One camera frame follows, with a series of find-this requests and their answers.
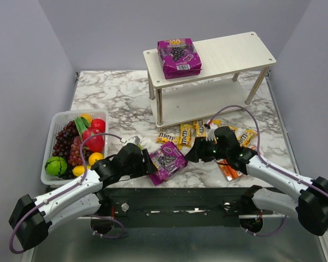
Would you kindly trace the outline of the purple grape candy bag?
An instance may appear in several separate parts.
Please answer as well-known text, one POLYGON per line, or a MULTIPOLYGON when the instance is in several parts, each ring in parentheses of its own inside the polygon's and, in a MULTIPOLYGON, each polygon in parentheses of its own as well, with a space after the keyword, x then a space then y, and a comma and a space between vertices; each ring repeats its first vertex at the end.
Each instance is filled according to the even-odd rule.
POLYGON ((190 38, 157 42, 157 53, 166 80, 199 75, 202 62, 190 38))
POLYGON ((172 142, 163 144, 158 150, 150 154, 150 158, 157 168, 157 172, 149 175, 154 186, 169 180, 188 164, 184 155, 172 142))

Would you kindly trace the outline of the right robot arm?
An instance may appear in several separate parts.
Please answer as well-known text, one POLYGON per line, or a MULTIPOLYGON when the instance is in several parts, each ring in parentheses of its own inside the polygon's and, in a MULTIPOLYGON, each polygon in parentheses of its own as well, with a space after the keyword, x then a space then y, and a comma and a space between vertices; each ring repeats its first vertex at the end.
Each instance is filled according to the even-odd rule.
POLYGON ((248 207, 296 218, 316 236, 328 230, 328 180, 304 177, 273 164, 258 151, 242 146, 227 126, 210 129, 207 138, 197 137, 185 159, 193 163, 223 159, 233 170, 277 189, 251 188, 243 199, 248 207))

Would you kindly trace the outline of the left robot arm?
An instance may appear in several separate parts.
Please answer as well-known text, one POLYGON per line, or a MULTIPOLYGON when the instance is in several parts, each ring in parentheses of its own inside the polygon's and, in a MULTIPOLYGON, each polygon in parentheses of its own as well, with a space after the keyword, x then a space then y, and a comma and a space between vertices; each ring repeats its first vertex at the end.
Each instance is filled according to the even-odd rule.
POLYGON ((114 155, 98 160, 85 174, 35 198, 20 197, 9 218, 13 232, 10 251, 23 253, 42 243, 59 224, 72 218, 93 216, 104 200, 101 191, 123 176, 138 178, 157 172, 150 154, 129 143, 114 155))

